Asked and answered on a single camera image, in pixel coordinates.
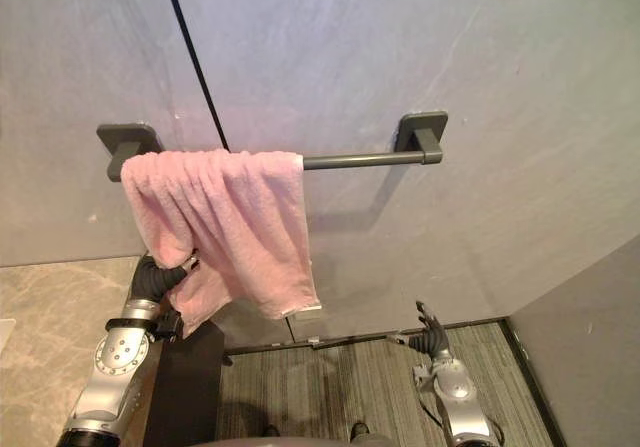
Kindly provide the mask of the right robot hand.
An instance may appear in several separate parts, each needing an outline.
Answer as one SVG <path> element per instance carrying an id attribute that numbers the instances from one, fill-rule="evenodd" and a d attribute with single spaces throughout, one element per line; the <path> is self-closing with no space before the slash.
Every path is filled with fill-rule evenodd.
<path id="1" fill-rule="evenodd" d="M 444 327 L 422 301 L 416 302 L 416 309 L 419 312 L 418 319 L 423 328 L 414 334 L 394 333 L 389 335 L 387 339 L 424 354 L 430 360 L 451 358 L 449 339 Z"/>

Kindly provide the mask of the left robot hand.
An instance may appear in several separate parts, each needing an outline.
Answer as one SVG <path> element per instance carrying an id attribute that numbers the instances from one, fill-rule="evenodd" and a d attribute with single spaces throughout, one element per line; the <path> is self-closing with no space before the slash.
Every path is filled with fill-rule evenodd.
<path id="1" fill-rule="evenodd" d="M 200 263 L 197 250 L 180 265 L 173 268 L 162 268 L 155 259 L 143 255 L 133 274 L 130 287 L 130 298 L 160 303 L 165 295 L 184 281 Z"/>

